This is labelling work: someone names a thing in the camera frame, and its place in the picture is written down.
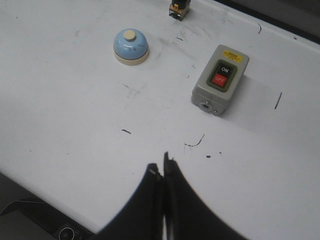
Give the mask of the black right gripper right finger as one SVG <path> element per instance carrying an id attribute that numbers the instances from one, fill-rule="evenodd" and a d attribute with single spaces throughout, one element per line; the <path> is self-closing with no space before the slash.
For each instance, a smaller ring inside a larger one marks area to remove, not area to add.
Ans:
<path id="1" fill-rule="evenodd" d="M 215 215 L 164 154 L 164 215 L 168 240 L 239 240 L 240 234 Z"/>

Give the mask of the black robot base panel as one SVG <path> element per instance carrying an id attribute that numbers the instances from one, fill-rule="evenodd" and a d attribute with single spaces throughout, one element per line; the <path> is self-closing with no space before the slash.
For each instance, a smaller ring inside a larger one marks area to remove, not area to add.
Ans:
<path id="1" fill-rule="evenodd" d="M 0 175 L 0 216 L 19 212 L 56 240 L 90 240 L 95 235 L 4 174 Z"/>

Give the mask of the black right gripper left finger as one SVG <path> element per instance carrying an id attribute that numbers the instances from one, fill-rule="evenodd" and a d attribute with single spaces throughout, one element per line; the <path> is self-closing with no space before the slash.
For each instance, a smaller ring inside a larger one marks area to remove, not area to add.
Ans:
<path id="1" fill-rule="evenodd" d="M 161 240 L 163 238 L 164 179 L 149 163 L 135 192 L 95 240 Z"/>

